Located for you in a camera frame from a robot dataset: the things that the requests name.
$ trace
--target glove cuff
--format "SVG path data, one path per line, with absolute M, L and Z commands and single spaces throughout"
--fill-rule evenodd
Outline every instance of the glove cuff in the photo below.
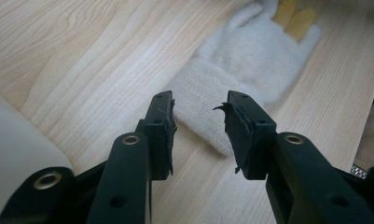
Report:
M 228 91 L 250 92 L 233 75 L 205 60 L 192 58 L 165 87 L 173 91 L 174 115 L 221 154 L 233 150 L 225 134 L 222 111 L 213 108 L 226 102 Z

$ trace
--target wooden surface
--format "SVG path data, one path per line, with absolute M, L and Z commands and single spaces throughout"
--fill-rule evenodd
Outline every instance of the wooden surface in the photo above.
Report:
M 80 174 L 245 2 L 1 0 L 0 94 Z M 273 118 L 347 171 L 374 95 L 374 1 L 303 4 L 319 11 L 323 37 Z M 263 181 L 235 175 L 233 158 L 178 127 L 174 176 L 153 186 L 154 223 L 275 222 Z

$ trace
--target black plastic part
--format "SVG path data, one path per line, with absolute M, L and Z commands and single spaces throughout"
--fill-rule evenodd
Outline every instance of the black plastic part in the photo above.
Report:
M 344 181 L 308 138 L 297 133 L 279 133 L 272 153 L 292 195 L 289 216 L 277 215 L 278 223 L 374 223 L 374 213 L 367 202 Z M 269 173 L 270 179 L 273 176 L 277 180 L 273 181 L 275 184 L 281 183 L 276 177 L 278 174 Z M 283 193 L 276 192 L 287 189 L 267 188 L 273 208 L 289 208 L 290 201 L 279 197 Z
M 374 212 L 374 167 L 367 172 L 367 177 L 361 179 L 355 175 L 338 170 L 343 179 L 367 201 L 370 210 Z
M 49 167 L 29 176 L 13 193 L 0 223 L 63 223 L 74 198 L 73 172 L 64 167 Z
M 238 169 L 247 179 L 263 180 L 268 173 L 268 145 L 273 143 L 276 123 L 248 95 L 229 91 L 228 101 L 217 107 L 225 112 L 225 132 Z
M 87 223 L 150 223 L 149 184 L 146 137 L 121 135 L 111 149 Z
M 172 149 L 177 130 L 173 120 L 173 107 L 171 91 L 156 94 L 145 119 L 137 125 L 136 131 L 143 132 L 148 138 L 152 180 L 165 180 L 169 172 L 173 174 Z
M 106 162 L 102 162 L 76 176 L 73 192 L 77 200 L 70 213 L 66 215 L 67 223 L 86 223 L 105 165 Z

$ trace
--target white cloth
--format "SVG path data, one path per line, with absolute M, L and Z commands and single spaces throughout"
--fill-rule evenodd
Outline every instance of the white cloth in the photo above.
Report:
M 71 164 L 44 134 L 0 96 L 0 214 L 30 175 L 48 167 L 71 169 Z
M 271 20 L 278 1 L 250 3 L 209 36 L 165 90 L 174 115 L 220 153 L 231 155 L 224 114 L 213 108 L 228 91 L 250 95 L 264 109 L 282 100 L 320 38 L 313 25 L 298 43 Z

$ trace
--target white glove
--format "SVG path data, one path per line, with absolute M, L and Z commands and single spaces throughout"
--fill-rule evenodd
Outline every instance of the white glove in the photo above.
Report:
M 174 115 L 221 154 L 233 153 L 224 115 L 213 108 L 228 91 L 250 95 L 269 110 L 298 76 L 320 38 L 313 25 L 298 43 L 272 21 L 278 1 L 244 6 L 209 36 L 165 87 L 173 91 Z

